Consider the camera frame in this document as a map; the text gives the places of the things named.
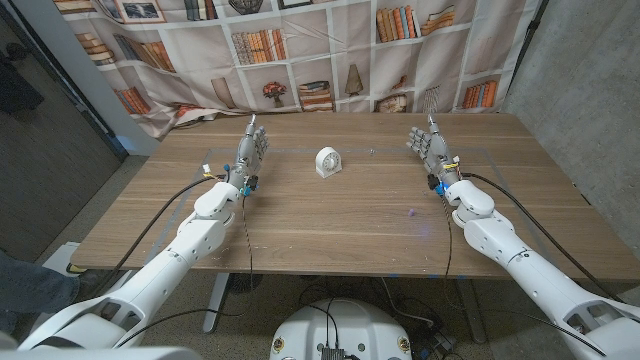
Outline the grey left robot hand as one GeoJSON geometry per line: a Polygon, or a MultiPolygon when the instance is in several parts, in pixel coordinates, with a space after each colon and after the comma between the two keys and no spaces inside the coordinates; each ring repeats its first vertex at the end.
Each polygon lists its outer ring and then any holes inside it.
{"type": "Polygon", "coordinates": [[[245,134],[239,142],[235,162],[227,171],[226,182],[234,185],[243,196],[258,188],[258,172],[269,143],[263,126],[258,126],[257,116],[252,114],[245,134]]]}

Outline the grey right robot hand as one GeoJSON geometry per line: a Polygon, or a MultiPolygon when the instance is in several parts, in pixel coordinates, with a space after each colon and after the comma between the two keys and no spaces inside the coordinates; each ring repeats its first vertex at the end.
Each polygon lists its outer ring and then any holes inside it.
{"type": "Polygon", "coordinates": [[[461,180],[459,161],[451,155],[434,115],[429,114],[427,120],[427,130],[411,128],[406,145],[423,161],[429,188],[443,196],[451,185],[461,180]]]}

